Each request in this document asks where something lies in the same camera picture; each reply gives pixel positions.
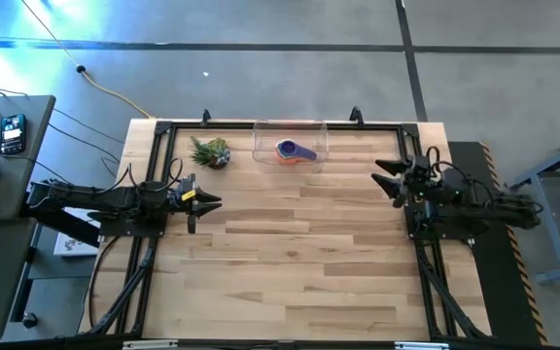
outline black bracket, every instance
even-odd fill
[[[360,107],[355,106],[351,110],[351,115],[349,115],[349,121],[350,122],[358,121],[358,126],[359,127],[364,127],[365,126],[365,120],[362,118],[362,112],[360,111]]]
[[[204,110],[204,113],[202,113],[202,122],[200,123],[200,125],[206,127],[209,126],[209,120],[211,119],[211,114],[209,113],[209,110]]]
[[[401,129],[411,137],[417,138],[419,136],[418,125],[415,122],[401,124]]]
[[[157,124],[155,124],[155,136],[160,136],[167,131],[170,126],[172,126],[172,122],[157,122]]]

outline small plant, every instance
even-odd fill
[[[192,136],[195,150],[192,153],[192,160],[196,164],[208,166],[211,169],[222,169],[230,161],[230,148],[226,140],[216,138],[207,144],[203,144]]]

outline gray floor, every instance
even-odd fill
[[[394,0],[28,3],[66,40],[403,43]],[[560,47],[560,1],[405,0],[404,4],[414,45]],[[19,1],[0,0],[0,39],[10,38],[51,39]],[[53,94],[57,108],[119,139],[124,139],[130,119],[142,118],[120,100],[91,87],[75,73],[64,52],[30,49],[22,40],[16,43],[14,48],[0,49],[0,88]],[[416,121],[403,52],[73,50],[72,54],[99,84],[160,118],[200,118],[206,108],[216,119],[344,120],[351,107],[359,105],[368,120]],[[429,121],[444,122],[450,140],[487,143],[503,179],[558,152],[560,55],[418,53],[416,66]],[[122,151],[122,145],[58,114],[52,123],[116,156]],[[106,186],[113,176],[104,170],[102,156],[50,129],[39,159],[71,181]],[[47,172],[36,170],[35,179],[45,177]],[[542,227],[518,235],[531,273],[554,267]],[[49,271],[52,264],[57,262],[44,259],[41,270]],[[38,288],[32,300],[40,300],[37,309],[50,310],[47,317],[68,315],[72,321],[54,323],[48,331],[32,336],[75,331],[79,313],[67,313],[70,304],[81,299],[84,279],[70,278],[65,270],[61,269],[61,277],[68,278],[41,281],[41,286],[52,284],[44,288],[58,288],[61,294],[41,295]],[[560,345],[560,283],[536,285],[535,293],[548,340]],[[10,330],[5,339],[27,337],[22,330]]]

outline white cord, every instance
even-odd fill
[[[25,7],[27,8],[27,10],[29,10],[29,12],[36,18],[38,19],[38,21],[40,22],[40,24],[43,25],[43,27],[45,29],[47,29],[47,31],[49,32],[49,34],[51,34],[51,37],[57,42],[57,44],[64,50],[64,52],[68,55],[68,58],[70,58],[70,60],[75,64],[75,66],[79,67],[84,67],[83,65],[77,63],[77,61],[75,60],[75,58],[73,58],[73,55],[70,54],[70,52],[68,50],[66,50],[66,48],[64,48],[64,46],[62,45],[62,43],[59,42],[59,40],[57,40],[57,38],[55,38],[55,35],[53,35],[53,33],[51,32],[51,30],[47,27],[47,25],[42,22],[40,20],[40,18],[38,17],[38,15],[36,15],[36,13],[34,13],[34,11],[29,7],[29,5],[27,5],[27,3],[25,2],[25,0],[21,0],[23,2],[23,4],[25,5]],[[105,92],[105,93],[109,93],[112,96],[115,96],[119,99],[121,99],[122,101],[128,103],[131,107],[135,108],[138,112],[140,112],[141,114],[143,114],[146,118],[148,119],[154,119],[155,117],[151,116],[148,112],[144,111],[143,109],[141,109],[139,106],[137,106],[135,103],[133,103],[131,100],[129,100],[128,98],[122,96],[121,94],[115,92],[115,91],[111,91],[105,87],[100,86],[99,84],[95,83],[94,80],[88,75],[88,73],[86,73],[86,68],[84,67],[83,70],[79,71],[79,73],[81,73],[84,78],[86,78],[86,80],[92,84],[95,88],[98,88],[99,90]]]

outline wooden table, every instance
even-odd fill
[[[137,181],[145,178],[155,123],[131,121],[119,178],[129,163]],[[442,159],[450,160],[443,124],[418,126],[423,150],[436,145]],[[225,138],[232,151],[228,167],[216,171],[193,164],[192,135],[202,141]],[[251,130],[178,131],[174,155],[184,160],[183,175],[195,173],[197,183],[221,196],[224,206],[204,216],[194,235],[187,234],[184,215],[169,218],[144,337],[428,339],[403,210],[393,208],[369,176],[382,173],[373,163],[377,158],[399,158],[397,136],[329,131],[329,159],[316,174],[261,173],[252,146]],[[123,287],[130,245],[131,239],[121,239],[99,269],[96,318]],[[442,254],[452,295],[489,333],[470,249],[443,241]],[[437,313],[443,329],[438,298]],[[86,313],[80,331],[87,329]]]

